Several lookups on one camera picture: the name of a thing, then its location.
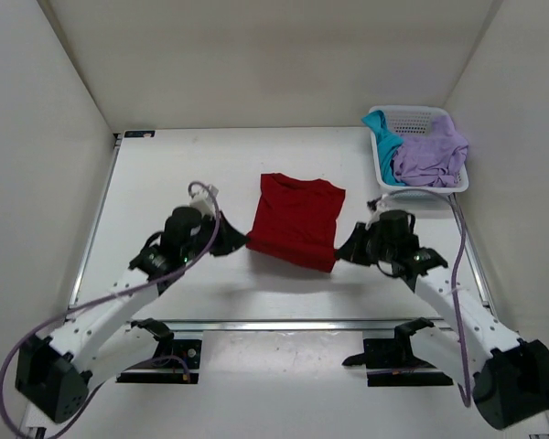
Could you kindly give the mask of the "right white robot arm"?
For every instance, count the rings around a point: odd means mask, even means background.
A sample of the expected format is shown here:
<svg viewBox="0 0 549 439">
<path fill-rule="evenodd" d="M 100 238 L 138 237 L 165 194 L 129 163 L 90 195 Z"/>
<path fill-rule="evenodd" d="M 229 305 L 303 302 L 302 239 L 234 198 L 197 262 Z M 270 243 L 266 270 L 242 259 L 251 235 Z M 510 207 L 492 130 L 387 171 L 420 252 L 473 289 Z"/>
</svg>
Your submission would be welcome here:
<svg viewBox="0 0 549 439">
<path fill-rule="evenodd" d="M 355 225 L 335 252 L 361 266 L 390 266 L 454 330 L 447 335 L 424 317 L 395 327 L 393 345 L 345 359 L 347 367 L 393 360 L 397 368 L 418 361 L 441 370 L 468 391 L 482 418 L 503 430 L 549 410 L 549 349 L 507 328 L 458 284 L 447 261 L 420 245 L 414 215 L 387 210 Z"/>
</svg>

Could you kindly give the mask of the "red t-shirt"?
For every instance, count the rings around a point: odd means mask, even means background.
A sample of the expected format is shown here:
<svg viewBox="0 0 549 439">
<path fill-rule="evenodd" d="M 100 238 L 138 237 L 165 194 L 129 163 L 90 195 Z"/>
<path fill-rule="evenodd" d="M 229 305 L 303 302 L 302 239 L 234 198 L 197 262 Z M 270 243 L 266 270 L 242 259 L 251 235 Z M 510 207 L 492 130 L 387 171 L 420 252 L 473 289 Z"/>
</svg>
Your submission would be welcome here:
<svg viewBox="0 0 549 439">
<path fill-rule="evenodd" d="M 330 273 L 337 219 L 346 197 L 324 179 L 262 174 L 261 195 L 246 247 L 294 265 Z"/>
</svg>

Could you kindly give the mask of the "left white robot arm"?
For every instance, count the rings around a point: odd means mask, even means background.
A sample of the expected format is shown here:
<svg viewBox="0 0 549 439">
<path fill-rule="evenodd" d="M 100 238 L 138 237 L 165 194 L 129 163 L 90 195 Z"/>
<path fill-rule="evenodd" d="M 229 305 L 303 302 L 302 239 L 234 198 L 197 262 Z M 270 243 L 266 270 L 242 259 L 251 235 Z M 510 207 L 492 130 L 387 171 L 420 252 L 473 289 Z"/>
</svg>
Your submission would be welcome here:
<svg viewBox="0 0 549 439">
<path fill-rule="evenodd" d="M 174 335 L 167 325 L 135 314 L 154 302 L 203 252 L 228 255 L 248 242 L 224 215 L 178 207 L 153 233 L 109 291 L 109 301 L 85 310 L 46 337 L 32 336 L 18 354 L 16 389 L 52 422 L 77 414 L 106 380 L 144 362 L 167 364 Z"/>
</svg>

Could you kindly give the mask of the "teal t-shirt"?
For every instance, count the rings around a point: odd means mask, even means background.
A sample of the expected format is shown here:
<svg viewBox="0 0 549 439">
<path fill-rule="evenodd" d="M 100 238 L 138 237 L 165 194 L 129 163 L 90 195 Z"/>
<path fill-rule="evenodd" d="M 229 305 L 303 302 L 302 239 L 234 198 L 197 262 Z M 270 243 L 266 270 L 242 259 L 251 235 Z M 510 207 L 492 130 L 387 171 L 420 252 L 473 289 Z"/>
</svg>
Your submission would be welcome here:
<svg viewBox="0 0 549 439">
<path fill-rule="evenodd" d="M 403 139 L 388 128 L 381 110 L 369 112 L 361 121 L 374 134 L 382 181 L 390 186 L 403 187 L 404 183 L 396 179 L 393 171 L 393 157 L 403 144 Z"/>
</svg>

